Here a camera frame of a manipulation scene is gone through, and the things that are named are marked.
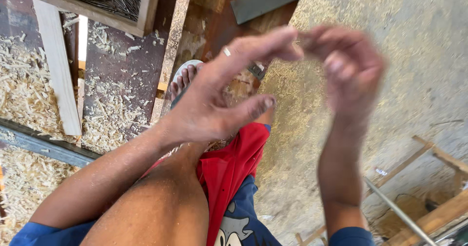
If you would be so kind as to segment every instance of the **forearm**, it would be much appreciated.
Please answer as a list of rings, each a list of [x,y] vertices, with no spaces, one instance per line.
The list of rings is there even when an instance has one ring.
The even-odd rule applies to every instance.
[[[38,207],[30,221],[68,228],[97,219],[148,168],[178,143],[158,123],[66,179]]]
[[[362,200],[360,152],[369,115],[337,114],[319,161],[322,200],[359,207]]]

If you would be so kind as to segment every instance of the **floor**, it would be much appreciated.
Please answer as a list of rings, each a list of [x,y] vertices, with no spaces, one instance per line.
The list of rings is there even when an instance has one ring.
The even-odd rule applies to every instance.
[[[292,25],[306,30],[339,23],[370,33],[388,61],[381,98],[363,151],[364,175],[391,171],[421,144],[417,134],[468,162],[468,0],[301,0]],[[257,173],[255,210],[284,245],[295,245],[323,224],[316,165],[331,113],[318,62],[274,62],[261,90],[274,93],[278,108]],[[451,197],[453,172],[425,154],[381,189],[399,204],[425,214],[417,203]],[[387,207],[376,196],[363,211],[377,232],[390,236]]]

